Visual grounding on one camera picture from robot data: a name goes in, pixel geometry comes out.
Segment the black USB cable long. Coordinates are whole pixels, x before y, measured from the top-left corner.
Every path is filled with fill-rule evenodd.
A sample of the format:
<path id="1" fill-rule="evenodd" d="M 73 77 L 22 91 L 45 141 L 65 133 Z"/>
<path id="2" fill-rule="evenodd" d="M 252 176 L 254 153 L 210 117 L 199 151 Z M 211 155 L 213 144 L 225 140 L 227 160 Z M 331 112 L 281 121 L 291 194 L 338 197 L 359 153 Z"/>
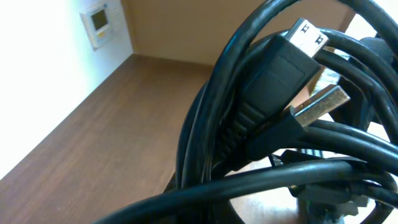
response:
<path id="1" fill-rule="evenodd" d="M 230 38 L 187 113 L 178 141 L 175 173 L 164 192 L 117 210 L 102 218 L 102 223 L 241 223 L 231 204 L 233 198 L 281 187 L 305 203 L 309 223 L 341 223 L 345 215 L 357 214 L 368 198 L 376 204 L 365 223 L 382 223 L 397 208 L 397 172 L 333 151 L 291 146 L 224 176 L 213 174 L 221 157 L 218 138 L 234 116 L 238 87 L 260 62 L 260 58 L 249 59 L 248 53 L 256 46 L 265 46 L 273 35 L 284 36 L 293 28 L 257 38 L 263 27 L 293 3 L 263 2 Z M 390 98 L 397 125 L 397 69 L 368 44 L 337 30 L 317 29 L 329 35 L 324 50 L 380 83 Z M 340 86 L 349 100 L 323 114 L 322 120 L 351 126 L 397 148 L 397 134 L 389 134 L 374 99 L 324 63 L 289 106 L 298 108 L 332 85 Z"/>

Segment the black USB cable short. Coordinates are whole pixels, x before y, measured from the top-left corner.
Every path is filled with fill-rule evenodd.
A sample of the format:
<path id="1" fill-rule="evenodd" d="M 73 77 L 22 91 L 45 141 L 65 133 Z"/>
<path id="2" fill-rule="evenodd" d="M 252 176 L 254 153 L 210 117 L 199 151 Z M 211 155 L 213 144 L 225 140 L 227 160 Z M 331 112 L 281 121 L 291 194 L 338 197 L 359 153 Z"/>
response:
<path id="1" fill-rule="evenodd" d="M 329 86 L 298 108 L 289 106 L 324 63 L 373 98 L 389 134 L 397 134 L 396 114 L 383 87 L 349 61 L 324 50 L 328 37 L 299 19 L 286 35 L 273 35 L 265 46 L 248 53 L 249 59 L 260 58 L 260 62 L 239 85 L 234 116 L 218 138 L 221 157 L 213 169 L 216 177 L 291 146 L 346 154 L 397 172 L 395 145 L 351 126 L 322 120 L 323 114 L 349 100 L 340 86 Z"/>

